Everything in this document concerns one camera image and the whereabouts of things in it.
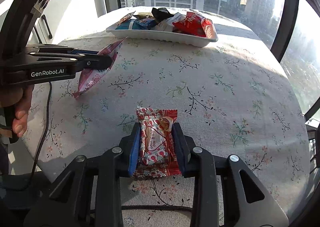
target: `table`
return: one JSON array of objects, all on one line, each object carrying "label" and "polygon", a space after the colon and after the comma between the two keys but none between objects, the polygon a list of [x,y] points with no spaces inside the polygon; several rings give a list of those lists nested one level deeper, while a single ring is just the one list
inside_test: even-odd
[{"label": "table", "polygon": [[[117,40],[103,30],[133,10],[110,12],[79,39],[63,45],[101,50]],[[185,13],[186,9],[170,8]],[[177,109],[185,135],[214,155],[237,154],[278,204],[292,216],[309,176],[304,119],[282,67],[246,26],[205,13],[219,40],[204,48],[127,38],[112,70],[87,93],[74,99],[79,74],[52,83],[49,132],[38,165],[53,181],[77,155],[101,155],[129,135],[136,107]],[[48,83],[33,91],[24,143],[32,156],[44,128]],[[219,185],[220,223],[223,222]],[[193,179],[181,176],[137,181],[121,179],[123,205],[192,207]],[[188,213],[123,211],[125,226],[189,226]]]}]

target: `white tray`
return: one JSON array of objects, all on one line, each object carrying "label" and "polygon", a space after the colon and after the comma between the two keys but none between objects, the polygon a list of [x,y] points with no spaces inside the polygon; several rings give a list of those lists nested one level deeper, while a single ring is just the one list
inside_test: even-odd
[{"label": "white tray", "polygon": [[192,36],[180,33],[166,32],[166,31],[155,31],[155,30],[128,30],[128,29],[119,29],[116,30],[117,23],[114,23],[106,29],[106,32],[112,33],[115,37],[124,38],[143,38],[143,39],[154,39],[162,40],[169,42],[178,42],[181,44],[191,44],[198,47],[204,47],[210,42],[217,42],[218,36],[216,29],[213,26],[215,36],[213,38],[206,38],[200,36]]}]

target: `black cable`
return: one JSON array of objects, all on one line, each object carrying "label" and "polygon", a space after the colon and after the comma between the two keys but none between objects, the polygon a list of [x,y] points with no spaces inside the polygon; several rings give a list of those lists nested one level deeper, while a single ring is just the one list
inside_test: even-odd
[{"label": "black cable", "polygon": [[45,130],[43,132],[43,135],[41,137],[38,149],[36,151],[36,155],[35,155],[35,159],[34,159],[34,162],[33,162],[32,171],[31,171],[30,177],[28,179],[28,182],[24,186],[22,186],[20,188],[13,188],[13,187],[7,187],[7,186],[2,186],[2,185],[0,186],[0,188],[6,189],[6,190],[9,190],[9,191],[21,192],[21,191],[24,191],[25,189],[27,189],[29,187],[29,185],[31,184],[33,175],[35,174],[36,165],[38,163],[38,158],[39,158],[39,155],[40,155],[40,151],[41,151],[43,142],[45,140],[45,137],[47,135],[48,128],[49,128],[49,102],[50,102],[50,97],[51,97],[51,92],[52,92],[52,84],[51,84],[51,82],[49,82],[49,85],[50,85],[50,90],[49,90],[48,99],[47,99]]},{"label": "black cable", "polygon": [[[188,211],[192,212],[192,207],[176,205],[123,205],[121,210],[164,210],[164,211]],[[95,213],[95,209],[90,210],[90,214]]]}]

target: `metal bolt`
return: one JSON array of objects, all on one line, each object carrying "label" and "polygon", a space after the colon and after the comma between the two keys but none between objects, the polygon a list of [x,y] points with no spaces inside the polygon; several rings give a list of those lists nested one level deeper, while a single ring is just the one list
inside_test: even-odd
[{"label": "metal bolt", "polygon": [[201,153],[202,152],[202,148],[201,147],[194,147],[193,148],[193,152],[194,153]]},{"label": "metal bolt", "polygon": [[121,147],[114,147],[114,148],[112,149],[112,152],[113,152],[113,153],[120,153],[121,151],[122,151]]},{"label": "metal bolt", "polygon": [[233,162],[237,162],[237,161],[239,161],[239,157],[237,155],[231,155],[230,160]]},{"label": "metal bolt", "polygon": [[76,161],[77,162],[82,162],[82,161],[84,161],[84,159],[85,159],[84,155],[79,155],[79,156],[76,157]]}]

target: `human hand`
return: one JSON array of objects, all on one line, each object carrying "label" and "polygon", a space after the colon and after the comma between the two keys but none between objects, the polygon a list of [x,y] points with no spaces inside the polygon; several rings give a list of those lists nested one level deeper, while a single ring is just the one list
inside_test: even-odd
[{"label": "human hand", "polygon": [[12,131],[19,138],[23,136],[28,127],[28,113],[34,87],[34,85],[29,85],[24,91],[22,88],[0,90],[0,107],[15,105],[15,119],[12,122]]}]

